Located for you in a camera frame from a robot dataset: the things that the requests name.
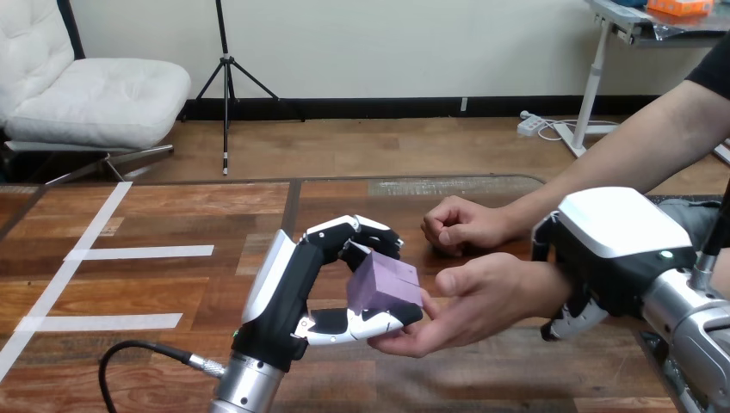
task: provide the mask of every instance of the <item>wooden tabletop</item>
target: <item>wooden tabletop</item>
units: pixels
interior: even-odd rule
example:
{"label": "wooden tabletop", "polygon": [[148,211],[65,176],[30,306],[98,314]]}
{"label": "wooden tabletop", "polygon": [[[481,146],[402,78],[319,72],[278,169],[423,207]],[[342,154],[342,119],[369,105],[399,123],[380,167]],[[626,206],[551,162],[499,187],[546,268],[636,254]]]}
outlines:
{"label": "wooden tabletop", "polygon": [[[467,258],[434,254],[419,229],[423,214],[450,194],[496,207],[540,185],[522,176],[121,184],[28,189],[22,201],[17,191],[0,190],[0,228],[7,230],[0,241],[0,411],[104,411],[97,363],[121,340],[163,342],[226,362],[280,227],[298,237],[355,213],[390,225],[405,240],[403,260],[437,294],[438,271]],[[210,245],[212,253],[199,256],[100,259],[145,253],[120,249]],[[529,244],[502,250],[526,258]],[[349,277],[341,262],[323,268],[310,307],[346,306]],[[140,330],[114,316],[173,321]],[[546,343],[544,321],[421,360],[365,343],[309,348],[282,381],[273,411],[676,411],[632,332],[601,326]],[[115,356],[108,382],[119,412],[207,411],[215,386],[136,349]]]}

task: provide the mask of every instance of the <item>orange object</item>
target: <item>orange object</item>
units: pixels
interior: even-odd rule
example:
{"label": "orange object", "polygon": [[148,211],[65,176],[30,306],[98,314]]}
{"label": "orange object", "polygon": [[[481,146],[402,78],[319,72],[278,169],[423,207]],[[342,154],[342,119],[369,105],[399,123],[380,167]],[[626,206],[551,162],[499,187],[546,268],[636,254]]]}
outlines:
{"label": "orange object", "polygon": [[670,15],[706,15],[712,11],[714,0],[649,0],[649,9]]}

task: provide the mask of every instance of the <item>robotic hand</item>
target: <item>robotic hand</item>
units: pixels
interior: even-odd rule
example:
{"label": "robotic hand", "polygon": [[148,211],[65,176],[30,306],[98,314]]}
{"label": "robotic hand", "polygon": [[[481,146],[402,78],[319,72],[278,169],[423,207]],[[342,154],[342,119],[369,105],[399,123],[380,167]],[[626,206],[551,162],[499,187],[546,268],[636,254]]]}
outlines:
{"label": "robotic hand", "polygon": [[685,407],[730,411],[730,302],[709,286],[730,231],[729,200],[730,183],[698,255],[686,231],[633,189],[568,195],[533,233],[533,260],[554,247],[574,285],[543,338],[567,339],[608,316],[645,320],[691,386]]}
{"label": "robotic hand", "polygon": [[306,299],[319,269],[341,259],[355,270],[372,247],[399,259],[403,241],[390,228],[360,216],[344,216],[307,230],[298,243],[278,231],[258,272],[236,333],[228,367],[202,358],[191,365],[220,379],[210,412],[265,413],[292,361],[308,345],[364,340],[420,320],[418,305],[388,311],[309,311]]}

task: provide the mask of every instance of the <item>white wall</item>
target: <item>white wall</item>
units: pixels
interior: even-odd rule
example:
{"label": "white wall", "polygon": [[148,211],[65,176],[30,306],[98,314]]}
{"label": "white wall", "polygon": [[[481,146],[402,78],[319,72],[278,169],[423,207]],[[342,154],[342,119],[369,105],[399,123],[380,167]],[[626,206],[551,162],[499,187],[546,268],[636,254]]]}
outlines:
{"label": "white wall", "polygon": [[[214,0],[72,0],[88,57],[221,55]],[[581,0],[224,0],[231,54],[282,97],[582,95],[599,27]],[[704,50],[613,41],[603,95],[661,94]],[[266,96],[234,75],[241,97]],[[223,94],[222,78],[206,97]]]}

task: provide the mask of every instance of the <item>white cable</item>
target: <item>white cable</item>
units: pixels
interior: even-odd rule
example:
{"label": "white cable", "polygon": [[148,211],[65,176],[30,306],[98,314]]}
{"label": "white cable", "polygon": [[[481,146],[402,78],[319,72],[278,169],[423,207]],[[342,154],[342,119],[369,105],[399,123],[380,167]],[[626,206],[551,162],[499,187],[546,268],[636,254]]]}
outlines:
{"label": "white cable", "polygon": [[[577,119],[566,119],[566,120],[550,120],[550,119],[545,119],[545,118],[543,118],[543,119],[547,123],[545,124],[545,126],[541,127],[540,130],[537,131],[537,135],[540,136],[540,138],[545,139],[545,140],[549,140],[549,141],[561,140],[561,137],[558,137],[558,138],[548,138],[547,136],[545,136],[545,135],[542,134],[542,131],[544,131],[547,128],[550,128],[550,129],[555,130],[555,125],[559,125],[559,124],[575,127],[576,124],[574,122],[577,122],[578,121]],[[619,123],[612,122],[610,120],[589,120],[588,121],[588,124],[589,125],[590,124],[594,124],[594,125],[596,125],[596,124],[598,124],[598,125],[616,125],[616,126],[620,125]]]}

